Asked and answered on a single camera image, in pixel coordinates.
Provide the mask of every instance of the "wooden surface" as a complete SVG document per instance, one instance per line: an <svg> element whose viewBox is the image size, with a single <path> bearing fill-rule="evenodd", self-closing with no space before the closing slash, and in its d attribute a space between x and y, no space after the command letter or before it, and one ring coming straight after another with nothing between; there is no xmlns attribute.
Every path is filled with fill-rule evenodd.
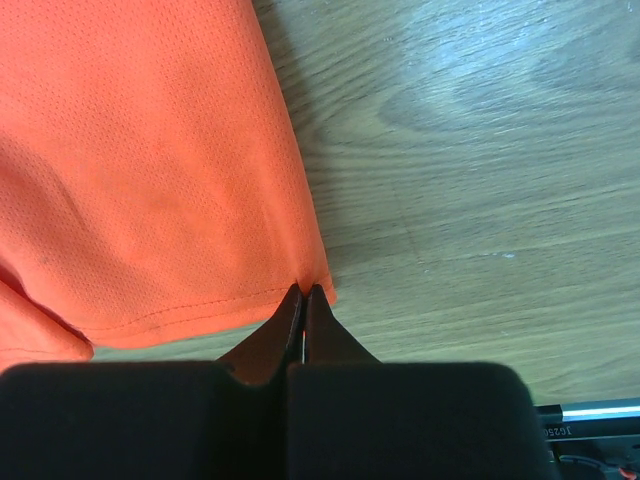
<svg viewBox="0 0 640 480"><path fill-rule="evenodd" d="M640 396L640 0L256 9L345 326L385 361L506 363L540 403Z"/></svg>

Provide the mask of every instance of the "orange fabric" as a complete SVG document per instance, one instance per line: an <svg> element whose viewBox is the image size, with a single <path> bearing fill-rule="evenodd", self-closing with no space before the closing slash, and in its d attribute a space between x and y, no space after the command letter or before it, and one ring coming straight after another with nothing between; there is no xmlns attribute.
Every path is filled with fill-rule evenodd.
<svg viewBox="0 0 640 480"><path fill-rule="evenodd" d="M4 0L0 31L0 369L334 298L250 0Z"/></svg>

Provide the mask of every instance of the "black device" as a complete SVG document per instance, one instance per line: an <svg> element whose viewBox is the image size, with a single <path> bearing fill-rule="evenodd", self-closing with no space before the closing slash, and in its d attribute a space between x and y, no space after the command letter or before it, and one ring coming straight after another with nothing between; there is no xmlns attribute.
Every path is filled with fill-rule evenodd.
<svg viewBox="0 0 640 480"><path fill-rule="evenodd" d="M632 478L638 419L567 412L504 366L380 363L294 285L215 362L10 369L0 479Z"/></svg>

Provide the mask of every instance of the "wood grain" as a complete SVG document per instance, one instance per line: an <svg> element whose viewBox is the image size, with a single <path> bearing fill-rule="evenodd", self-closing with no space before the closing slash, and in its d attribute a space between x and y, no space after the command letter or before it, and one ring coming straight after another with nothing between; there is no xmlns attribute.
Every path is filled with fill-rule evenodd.
<svg viewBox="0 0 640 480"><path fill-rule="evenodd" d="M385 361L506 363L540 403L640 396L640 0L255 6L345 326Z"/></svg>

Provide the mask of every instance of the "orange cloth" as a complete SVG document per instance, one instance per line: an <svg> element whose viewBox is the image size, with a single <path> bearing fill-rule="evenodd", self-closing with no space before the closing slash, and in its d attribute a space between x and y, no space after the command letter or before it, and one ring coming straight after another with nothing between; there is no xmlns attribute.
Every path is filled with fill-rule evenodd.
<svg viewBox="0 0 640 480"><path fill-rule="evenodd" d="M4 0L0 31L0 370L334 298L250 0Z"/></svg>

